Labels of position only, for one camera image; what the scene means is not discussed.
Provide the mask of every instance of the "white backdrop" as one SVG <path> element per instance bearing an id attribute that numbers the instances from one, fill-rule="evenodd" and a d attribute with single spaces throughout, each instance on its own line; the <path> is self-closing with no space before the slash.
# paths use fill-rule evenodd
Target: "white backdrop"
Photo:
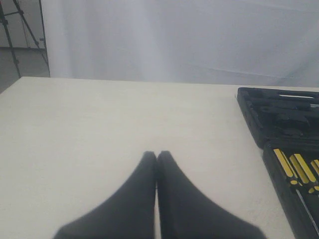
<path id="1" fill-rule="evenodd" d="M 319 0 L 42 0 L 52 77 L 319 86 Z"/>

